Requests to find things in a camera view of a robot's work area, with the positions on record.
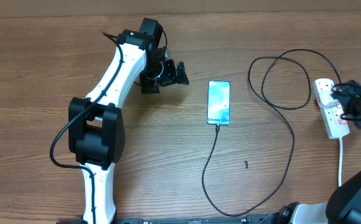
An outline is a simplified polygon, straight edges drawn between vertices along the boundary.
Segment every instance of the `phone screen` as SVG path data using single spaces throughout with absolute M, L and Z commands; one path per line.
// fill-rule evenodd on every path
M 228 125 L 230 122 L 230 83 L 210 81 L 208 84 L 207 123 Z

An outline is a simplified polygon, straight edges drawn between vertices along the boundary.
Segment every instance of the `wall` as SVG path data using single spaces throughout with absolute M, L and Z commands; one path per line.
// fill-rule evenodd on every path
M 0 0 L 0 17 L 361 10 L 361 0 Z

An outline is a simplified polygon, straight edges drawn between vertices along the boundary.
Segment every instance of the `power outlet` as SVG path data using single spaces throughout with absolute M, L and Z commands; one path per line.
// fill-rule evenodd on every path
M 327 135 L 330 139 L 338 139 L 349 134 L 349 127 L 347 121 L 340 117 L 344 113 L 341 104 L 331 97 L 333 86 L 334 82 L 328 78 L 321 78 L 313 83 Z

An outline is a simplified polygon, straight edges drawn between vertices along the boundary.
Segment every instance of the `power strip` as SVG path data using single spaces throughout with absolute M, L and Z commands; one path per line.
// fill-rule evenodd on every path
M 328 78 L 320 78 L 313 83 L 327 135 L 329 139 L 339 139 L 349 134 L 349 127 L 347 121 L 340 117 L 344 113 L 341 104 L 331 97 L 333 86 L 334 82 Z

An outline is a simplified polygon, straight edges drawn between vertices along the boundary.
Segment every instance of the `wood grain surface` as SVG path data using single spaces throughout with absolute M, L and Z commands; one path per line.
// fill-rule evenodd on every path
M 82 174 L 55 167 L 49 146 L 67 121 L 72 97 L 92 90 L 111 62 L 115 46 L 101 32 L 138 30 L 143 17 L 0 19 L 0 223 L 82 216 Z M 161 88 L 160 95 L 142 95 L 132 87 L 123 108 L 126 147 L 115 168 L 119 217 L 222 217 L 201 186 L 215 137 L 214 126 L 206 124 L 209 80 L 228 80 L 232 86 L 230 125 L 221 128 L 205 175 L 212 200 L 228 213 L 267 197 L 279 184 L 291 150 L 286 125 L 248 87 L 253 59 L 290 49 L 318 50 L 333 61 L 343 81 L 361 83 L 361 11 L 149 17 L 165 28 L 170 58 L 184 61 L 190 85 Z M 301 62 L 311 81 L 336 79 L 318 55 L 287 57 Z M 257 90 L 271 62 L 253 67 Z M 308 94 L 305 74 L 293 63 L 278 62 L 265 92 L 279 105 L 301 105 Z M 295 201 L 324 202 L 337 187 L 339 145 L 327 138 L 317 104 L 311 100 L 303 109 L 283 112 L 296 135 L 291 166 L 280 190 L 252 213 L 275 212 Z M 361 130 L 352 124 L 350 129 L 344 138 L 344 180 L 361 169 Z M 55 156 L 76 164 L 67 135 Z

